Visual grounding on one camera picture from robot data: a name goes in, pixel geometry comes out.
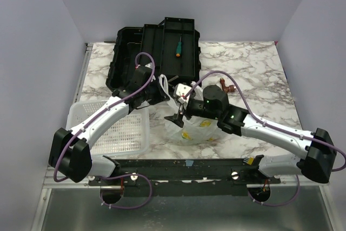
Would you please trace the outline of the white plastic bag lemon print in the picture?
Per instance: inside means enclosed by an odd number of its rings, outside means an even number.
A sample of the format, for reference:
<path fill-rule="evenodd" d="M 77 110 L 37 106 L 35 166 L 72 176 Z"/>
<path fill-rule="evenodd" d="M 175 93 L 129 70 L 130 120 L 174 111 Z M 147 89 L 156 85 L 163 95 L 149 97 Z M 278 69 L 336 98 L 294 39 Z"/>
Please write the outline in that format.
<path fill-rule="evenodd" d="M 159 76 L 159 84 L 161 88 L 168 94 L 168 80 L 163 74 Z M 196 87 L 196 97 L 198 101 L 202 101 L 202 88 Z M 178 103 L 170 97 L 170 100 L 163 102 L 166 106 L 164 111 L 168 116 L 178 111 Z M 219 139 L 222 136 L 221 130 L 217 128 L 217 121 L 211 119 L 203 119 L 201 117 L 192 117 L 190 120 L 183 118 L 183 128 L 178 127 L 172 122 L 165 120 L 165 133 L 169 140 L 178 143 L 182 146 L 190 146 L 211 142 Z"/>

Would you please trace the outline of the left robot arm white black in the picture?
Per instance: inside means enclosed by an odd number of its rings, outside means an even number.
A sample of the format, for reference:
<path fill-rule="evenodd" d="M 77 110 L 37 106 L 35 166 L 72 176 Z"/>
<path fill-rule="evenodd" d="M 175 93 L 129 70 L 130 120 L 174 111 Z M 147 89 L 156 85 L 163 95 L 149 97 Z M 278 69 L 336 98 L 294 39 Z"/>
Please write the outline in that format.
<path fill-rule="evenodd" d="M 57 174 L 61 173 L 65 180 L 76 183 L 95 176 L 108 185 L 116 184 L 120 177 L 116 162 L 105 155 L 92 155 L 91 148 L 109 128 L 142 103 L 154 105 L 168 99 L 166 76 L 156 77 L 153 69 L 137 67 L 130 82 L 115 90 L 90 117 L 70 129 L 60 128 L 54 133 L 48 159 L 49 166 L 54 168 L 54 180 L 60 182 Z"/>

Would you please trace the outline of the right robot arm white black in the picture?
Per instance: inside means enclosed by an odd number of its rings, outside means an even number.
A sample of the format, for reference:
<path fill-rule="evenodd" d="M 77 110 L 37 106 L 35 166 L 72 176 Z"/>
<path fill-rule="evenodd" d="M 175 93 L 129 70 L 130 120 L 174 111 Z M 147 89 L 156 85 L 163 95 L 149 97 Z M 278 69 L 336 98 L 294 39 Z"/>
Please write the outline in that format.
<path fill-rule="evenodd" d="M 250 111 L 231 105 L 227 94 L 216 85 L 204 88 L 201 100 L 188 95 L 189 90 L 191 87 L 184 84 L 176 87 L 174 97 L 167 103 L 178 111 L 166 120 L 179 127 L 184 126 L 184 117 L 216 120 L 225 133 L 255 138 L 289 152 L 287 155 L 257 157 L 258 165 L 248 171 L 252 182 L 261 183 L 275 175 L 303 175 L 317 183 L 329 182 L 336 151 L 326 130 L 293 129 L 252 116 Z"/>

